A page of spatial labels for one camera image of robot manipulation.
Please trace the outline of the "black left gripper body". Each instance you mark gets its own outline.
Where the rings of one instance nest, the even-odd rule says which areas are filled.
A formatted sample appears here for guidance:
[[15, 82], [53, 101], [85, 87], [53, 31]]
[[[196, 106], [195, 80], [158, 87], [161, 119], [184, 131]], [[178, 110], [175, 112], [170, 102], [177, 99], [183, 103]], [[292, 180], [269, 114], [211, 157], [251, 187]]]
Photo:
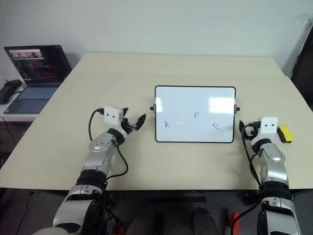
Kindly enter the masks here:
[[122, 129], [129, 135], [133, 130], [136, 130], [136, 125], [134, 123], [130, 123], [127, 118], [123, 118], [121, 121]]

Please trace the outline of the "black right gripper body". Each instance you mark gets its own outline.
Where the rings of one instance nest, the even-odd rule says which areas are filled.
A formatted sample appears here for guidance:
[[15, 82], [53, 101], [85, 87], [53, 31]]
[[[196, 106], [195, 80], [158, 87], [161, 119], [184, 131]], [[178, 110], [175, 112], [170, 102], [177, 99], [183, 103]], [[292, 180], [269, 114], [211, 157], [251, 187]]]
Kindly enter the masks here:
[[258, 130], [260, 128], [260, 123], [249, 123], [244, 126], [244, 139], [253, 139], [257, 136]]

